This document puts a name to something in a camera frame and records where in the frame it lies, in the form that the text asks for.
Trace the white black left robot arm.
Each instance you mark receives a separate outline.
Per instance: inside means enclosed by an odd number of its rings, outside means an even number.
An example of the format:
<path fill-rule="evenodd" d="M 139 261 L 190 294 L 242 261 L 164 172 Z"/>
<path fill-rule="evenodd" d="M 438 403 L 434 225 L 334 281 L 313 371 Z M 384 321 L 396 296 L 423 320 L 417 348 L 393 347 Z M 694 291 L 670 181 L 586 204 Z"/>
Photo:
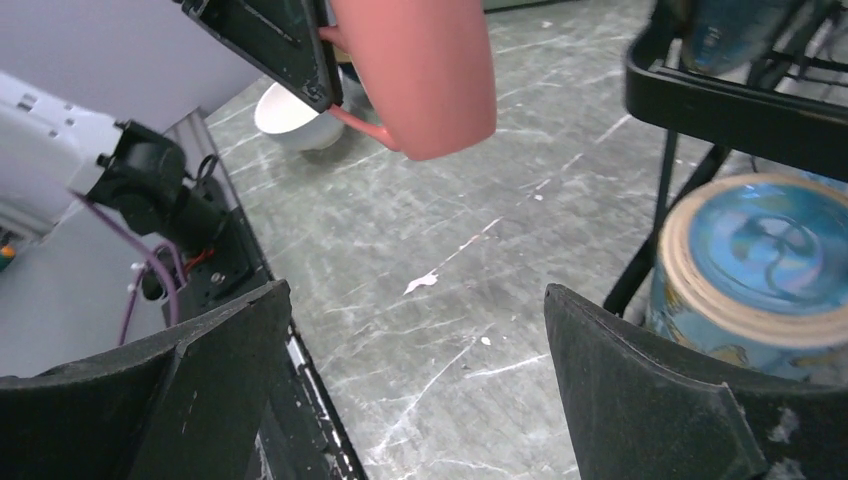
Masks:
<path fill-rule="evenodd" d="M 323 113 L 342 90 L 322 1 L 179 1 L 208 36 Z M 213 245 L 230 215 L 193 187 L 183 149 L 135 120 L 119 120 L 1 74 L 1 158 L 27 162 L 71 194 L 118 211 L 130 229 L 189 251 Z"/>

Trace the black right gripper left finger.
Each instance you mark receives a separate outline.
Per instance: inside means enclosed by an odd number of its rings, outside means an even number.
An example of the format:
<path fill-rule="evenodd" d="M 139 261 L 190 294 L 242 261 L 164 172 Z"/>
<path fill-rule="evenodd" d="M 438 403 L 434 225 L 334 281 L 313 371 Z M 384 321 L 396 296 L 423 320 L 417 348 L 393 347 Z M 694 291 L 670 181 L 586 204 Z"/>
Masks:
<path fill-rule="evenodd" d="M 269 283 L 38 376 L 1 381 L 5 479 L 241 479 L 291 317 Z"/>

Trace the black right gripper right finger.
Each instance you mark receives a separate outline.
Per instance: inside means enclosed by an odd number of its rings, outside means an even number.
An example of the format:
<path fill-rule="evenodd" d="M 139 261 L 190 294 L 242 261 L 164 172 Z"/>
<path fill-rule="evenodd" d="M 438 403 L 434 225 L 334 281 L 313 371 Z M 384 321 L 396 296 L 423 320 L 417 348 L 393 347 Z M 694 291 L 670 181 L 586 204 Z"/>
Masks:
<path fill-rule="evenodd" d="M 730 365 L 547 287 L 548 342 L 584 479 L 843 479 L 847 392 Z"/>

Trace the white ceramic bowl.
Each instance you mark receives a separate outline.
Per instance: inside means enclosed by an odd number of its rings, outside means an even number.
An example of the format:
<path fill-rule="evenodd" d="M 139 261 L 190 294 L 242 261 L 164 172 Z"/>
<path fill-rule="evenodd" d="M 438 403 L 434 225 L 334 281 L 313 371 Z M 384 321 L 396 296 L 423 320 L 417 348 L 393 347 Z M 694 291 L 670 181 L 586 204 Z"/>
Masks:
<path fill-rule="evenodd" d="M 256 128 L 288 151 L 323 150 L 338 141 L 345 125 L 312 109 L 279 84 L 261 96 L 253 113 Z"/>

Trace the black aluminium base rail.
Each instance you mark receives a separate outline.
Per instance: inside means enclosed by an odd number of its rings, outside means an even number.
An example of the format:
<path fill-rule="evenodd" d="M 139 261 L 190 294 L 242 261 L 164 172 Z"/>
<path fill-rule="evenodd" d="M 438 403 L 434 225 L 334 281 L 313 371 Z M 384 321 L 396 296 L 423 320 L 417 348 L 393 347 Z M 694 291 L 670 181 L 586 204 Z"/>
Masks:
<path fill-rule="evenodd" d="M 191 320 L 159 386 L 129 479 L 361 479 L 365 473 L 204 121 L 170 129 L 229 216 L 191 257 Z"/>

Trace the blue mug orange inside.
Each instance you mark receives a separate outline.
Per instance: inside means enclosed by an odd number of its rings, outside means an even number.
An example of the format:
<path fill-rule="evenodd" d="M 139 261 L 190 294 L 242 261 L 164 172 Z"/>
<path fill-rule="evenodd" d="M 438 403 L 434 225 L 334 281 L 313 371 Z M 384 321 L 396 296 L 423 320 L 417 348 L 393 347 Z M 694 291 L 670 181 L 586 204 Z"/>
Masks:
<path fill-rule="evenodd" d="M 846 195 L 782 174 L 697 188 L 659 233 L 645 325 L 735 366 L 845 385 Z"/>

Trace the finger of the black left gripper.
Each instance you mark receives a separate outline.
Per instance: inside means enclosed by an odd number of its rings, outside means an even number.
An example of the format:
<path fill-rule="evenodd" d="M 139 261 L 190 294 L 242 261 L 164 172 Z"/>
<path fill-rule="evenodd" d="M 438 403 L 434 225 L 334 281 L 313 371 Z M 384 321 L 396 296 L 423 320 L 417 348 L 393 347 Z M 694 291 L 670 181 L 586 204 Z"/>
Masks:
<path fill-rule="evenodd" d="M 343 102 L 337 61 L 319 35 L 324 1 L 182 0 L 182 12 L 319 113 Z"/>

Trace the dark blue speckled plate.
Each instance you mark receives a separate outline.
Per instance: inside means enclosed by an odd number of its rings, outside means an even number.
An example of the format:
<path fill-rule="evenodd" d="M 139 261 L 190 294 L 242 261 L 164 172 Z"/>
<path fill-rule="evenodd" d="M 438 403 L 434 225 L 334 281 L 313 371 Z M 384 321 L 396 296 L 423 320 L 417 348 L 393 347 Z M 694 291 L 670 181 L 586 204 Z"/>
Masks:
<path fill-rule="evenodd" d="M 784 0 L 687 1 L 681 55 L 695 73 L 720 76 L 761 56 L 798 3 Z"/>

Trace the black wire dish rack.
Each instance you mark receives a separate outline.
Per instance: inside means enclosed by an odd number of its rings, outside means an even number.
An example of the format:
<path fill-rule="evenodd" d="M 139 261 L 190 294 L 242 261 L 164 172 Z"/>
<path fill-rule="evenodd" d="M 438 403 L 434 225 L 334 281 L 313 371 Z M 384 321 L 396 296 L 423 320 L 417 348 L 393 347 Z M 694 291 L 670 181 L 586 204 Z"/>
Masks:
<path fill-rule="evenodd" d="M 622 315 L 650 273 L 656 238 L 667 211 L 687 194 L 711 181 L 734 150 L 839 181 L 847 179 L 847 109 L 825 100 L 780 93 L 783 79 L 808 80 L 811 69 L 844 74 L 844 62 L 806 53 L 817 33 L 830 43 L 847 41 L 847 5 L 837 1 L 816 9 L 797 1 L 796 11 L 810 8 L 800 20 L 788 18 L 791 35 L 784 48 L 754 62 L 745 83 L 690 73 L 667 64 L 668 53 L 682 28 L 667 1 L 658 1 L 650 20 L 624 58 L 624 103 L 635 118 L 666 130 L 654 224 L 649 236 L 603 302 Z M 792 75 L 792 67 L 798 69 Z M 679 135 L 708 141 L 712 147 L 675 198 L 669 198 Z"/>

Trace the pink ceramic mug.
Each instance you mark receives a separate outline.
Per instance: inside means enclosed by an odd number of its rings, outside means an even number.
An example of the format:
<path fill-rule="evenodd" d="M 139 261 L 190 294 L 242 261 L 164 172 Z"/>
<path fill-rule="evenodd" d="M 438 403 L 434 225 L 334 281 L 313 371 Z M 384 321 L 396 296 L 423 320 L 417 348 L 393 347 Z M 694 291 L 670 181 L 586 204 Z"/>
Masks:
<path fill-rule="evenodd" d="M 338 106 L 347 126 L 415 161 L 477 145 L 496 131 L 491 45 L 478 0 L 341 0 L 320 37 L 347 53 L 380 124 Z"/>

